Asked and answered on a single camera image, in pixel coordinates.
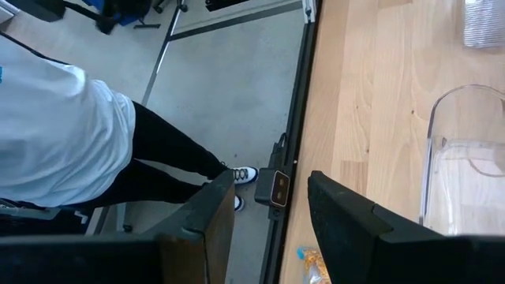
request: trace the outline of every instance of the white t-shirt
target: white t-shirt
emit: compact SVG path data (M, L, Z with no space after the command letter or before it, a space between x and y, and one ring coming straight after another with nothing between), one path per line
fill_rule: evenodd
M0 36L0 198L57 207L102 195L134 129L129 98Z

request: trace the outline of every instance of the sneaker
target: sneaker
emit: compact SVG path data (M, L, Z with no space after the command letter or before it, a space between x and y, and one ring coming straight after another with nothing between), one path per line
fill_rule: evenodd
M242 211L245 207L245 201L242 197L235 196L235 212Z
M257 168L251 166L242 166L238 168L233 168L235 185L246 185L253 183L258 179L259 171Z

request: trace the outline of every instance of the black trim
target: black trim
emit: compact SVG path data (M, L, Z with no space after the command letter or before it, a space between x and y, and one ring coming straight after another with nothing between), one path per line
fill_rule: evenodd
M301 9L302 7L303 7L303 5L301 4L301 1L288 3L288 4L285 4L282 6L278 6L278 7L274 7L274 8L270 8L270 9L265 9L265 10L258 11L255 13L250 13L250 14L247 14L244 16L235 17L233 19L220 21L219 23L210 24L210 25L207 25L204 27L194 28L194 29L188 30L186 32L179 32L178 34L171 36L169 41L175 41L178 39L185 39L190 36L196 36L196 35L200 35L200 34L203 34L206 32L213 32L213 31L219 30L221 28L228 28L231 26L235 26L236 24L244 24L244 23L247 23L250 21L264 19L266 17L276 16L276 15L279 15L282 13L287 13L287 12L291 12L291 11L294 11L297 9Z
M322 0L317 1L319 9L316 15L320 14ZM284 257L284 245L286 241L287 227L290 217L291 202L293 199L294 180L297 171L297 159L300 152L301 136L305 119L305 108L309 97L309 84L312 74L312 63L316 49L317 29L319 17L315 23L308 23L304 27L304 34L301 40L300 57L298 59L297 73L294 82L293 98L291 100L290 116L286 128L287 141L283 147L282 171L290 176L290 191L287 197L287 206L283 210L270 208L269 218L270 228L268 240L265 247L264 262L261 268L260 284L279 283L282 269L282 258Z

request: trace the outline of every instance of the snack package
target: snack package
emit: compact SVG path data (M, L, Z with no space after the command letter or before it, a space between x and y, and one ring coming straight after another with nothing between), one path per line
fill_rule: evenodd
M331 284L330 275L319 250L299 248L297 254L305 262L304 284Z

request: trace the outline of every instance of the concrete floor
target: concrete floor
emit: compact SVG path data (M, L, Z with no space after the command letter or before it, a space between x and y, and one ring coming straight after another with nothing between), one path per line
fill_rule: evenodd
M252 0L209 14L203 1L188 0L189 12L181 15L178 29L268 3L275 5ZM86 69L140 102L173 10L171 3L163 15L148 15L148 22L162 23L160 30L130 26L106 36L90 20L69 12L64 21L52 24L20 14L8 33L48 56ZM298 10L171 43L148 107L229 166L267 166L271 147L286 128L302 29ZM185 181L204 181L156 166ZM269 221L267 208L254 202L254 190L254 185L237 190L246 207L236 215L227 283L258 283L260 278ZM129 204L127 220L141 233L177 208L155 202Z
M148 107L230 166L267 166L286 130L302 29L301 11L293 11L171 43ZM228 283L260 279L269 221L254 192L254 185L237 189L246 207L235 219ZM173 210L142 203L129 212L143 230Z

